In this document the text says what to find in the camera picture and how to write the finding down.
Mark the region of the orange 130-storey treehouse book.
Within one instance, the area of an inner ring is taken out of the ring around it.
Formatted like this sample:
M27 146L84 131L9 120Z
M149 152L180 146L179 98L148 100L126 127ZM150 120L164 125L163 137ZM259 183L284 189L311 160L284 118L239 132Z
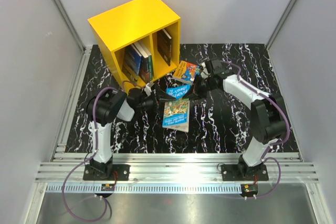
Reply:
M175 72L173 79L182 83L192 84L195 77L200 73L200 67L187 61L181 61Z

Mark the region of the blue Animal Farm book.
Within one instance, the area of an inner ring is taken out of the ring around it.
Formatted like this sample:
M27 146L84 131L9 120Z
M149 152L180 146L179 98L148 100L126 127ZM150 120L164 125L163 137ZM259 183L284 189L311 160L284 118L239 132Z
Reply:
M136 49L134 44L128 45L124 51L124 59L122 64L122 72L126 77L137 83L139 78L142 56Z

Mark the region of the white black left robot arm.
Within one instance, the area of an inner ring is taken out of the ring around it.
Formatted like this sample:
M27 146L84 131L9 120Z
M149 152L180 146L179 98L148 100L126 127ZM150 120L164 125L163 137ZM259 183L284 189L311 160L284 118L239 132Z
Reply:
M85 164L83 180L120 180L129 179L130 165L114 164L111 151L111 127L118 118L132 121L135 112L157 109L165 102L176 98L161 90L156 84L144 88L132 88L125 93L112 87L102 89L86 107L90 120L92 136L92 155Z

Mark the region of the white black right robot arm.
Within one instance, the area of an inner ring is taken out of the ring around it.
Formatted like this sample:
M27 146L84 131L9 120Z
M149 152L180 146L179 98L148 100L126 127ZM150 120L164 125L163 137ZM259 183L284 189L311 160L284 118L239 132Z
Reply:
M249 109L251 141L237 164L221 164L220 171L224 181L267 181L266 154L271 146L286 142L290 136L284 99L254 87L241 77L240 67L234 71L229 66L220 59L202 63L185 98L199 100L212 90L222 90Z

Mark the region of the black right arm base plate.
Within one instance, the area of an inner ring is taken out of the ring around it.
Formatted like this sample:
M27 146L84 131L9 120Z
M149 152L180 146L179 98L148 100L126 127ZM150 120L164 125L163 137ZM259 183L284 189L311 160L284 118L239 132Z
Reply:
M259 164L254 167L248 167L239 164L223 164L220 167L222 180L225 182L242 182L242 181L269 181L268 171L265 164Z

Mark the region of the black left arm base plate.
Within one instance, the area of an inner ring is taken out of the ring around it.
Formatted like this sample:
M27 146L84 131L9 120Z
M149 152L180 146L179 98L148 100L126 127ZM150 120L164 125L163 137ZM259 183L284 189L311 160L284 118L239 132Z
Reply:
M130 165L127 164L112 164L107 167L104 172L92 168L90 165L85 166L83 180L117 180L128 181L130 173Z

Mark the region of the green 104-storey treehouse book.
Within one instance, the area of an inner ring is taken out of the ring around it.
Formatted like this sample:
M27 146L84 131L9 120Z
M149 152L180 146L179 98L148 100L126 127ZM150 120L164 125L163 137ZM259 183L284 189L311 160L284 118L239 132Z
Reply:
M153 62L152 62L152 54L147 49L146 45L143 43L143 41L140 41L139 44L143 48L143 50L146 52L146 56L144 56L144 63L143 67L141 69L141 78L145 83L151 82L154 78L154 71L153 71Z

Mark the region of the dark Tale of Two Cities book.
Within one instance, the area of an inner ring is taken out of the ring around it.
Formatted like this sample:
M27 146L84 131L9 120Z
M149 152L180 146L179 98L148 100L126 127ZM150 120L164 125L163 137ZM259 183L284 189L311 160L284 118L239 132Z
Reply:
M139 75L145 83L148 83L151 81L151 70L149 62L151 53L148 51L148 49L146 48L145 44L142 41L138 41L137 47L138 51L142 55L142 62Z

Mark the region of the dark Three book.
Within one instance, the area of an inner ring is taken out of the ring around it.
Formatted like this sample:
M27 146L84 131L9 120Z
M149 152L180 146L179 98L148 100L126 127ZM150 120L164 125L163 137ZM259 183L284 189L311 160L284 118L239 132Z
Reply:
M157 33L157 48L159 54L162 56L168 66L171 65L172 53L172 37L165 28L159 30Z

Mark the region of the light blue treehouse book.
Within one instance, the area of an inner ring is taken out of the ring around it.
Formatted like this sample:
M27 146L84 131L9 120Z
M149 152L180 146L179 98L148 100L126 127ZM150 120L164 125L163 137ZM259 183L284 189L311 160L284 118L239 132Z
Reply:
M162 127L187 133L189 130L190 101L183 99L191 85L167 88L166 92L176 98L174 101L165 102Z

